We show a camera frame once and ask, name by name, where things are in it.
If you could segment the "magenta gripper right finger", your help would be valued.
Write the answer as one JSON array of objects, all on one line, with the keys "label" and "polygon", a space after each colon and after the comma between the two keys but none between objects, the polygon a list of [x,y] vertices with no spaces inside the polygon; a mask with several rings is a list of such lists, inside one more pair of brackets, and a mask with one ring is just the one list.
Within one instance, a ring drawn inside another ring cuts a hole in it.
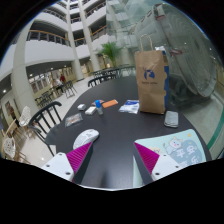
[{"label": "magenta gripper right finger", "polygon": [[182,169],[182,166],[168,154],[157,154],[139,143],[135,143],[135,147],[153,181]]}]

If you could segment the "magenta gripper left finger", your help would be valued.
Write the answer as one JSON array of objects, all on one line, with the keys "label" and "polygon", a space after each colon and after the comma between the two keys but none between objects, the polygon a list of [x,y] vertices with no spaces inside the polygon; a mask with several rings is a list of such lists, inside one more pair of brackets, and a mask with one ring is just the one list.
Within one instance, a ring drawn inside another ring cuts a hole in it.
[{"label": "magenta gripper left finger", "polygon": [[42,169],[75,184],[80,184],[92,153],[92,143],[87,143],[67,154],[59,152],[43,165]]}]

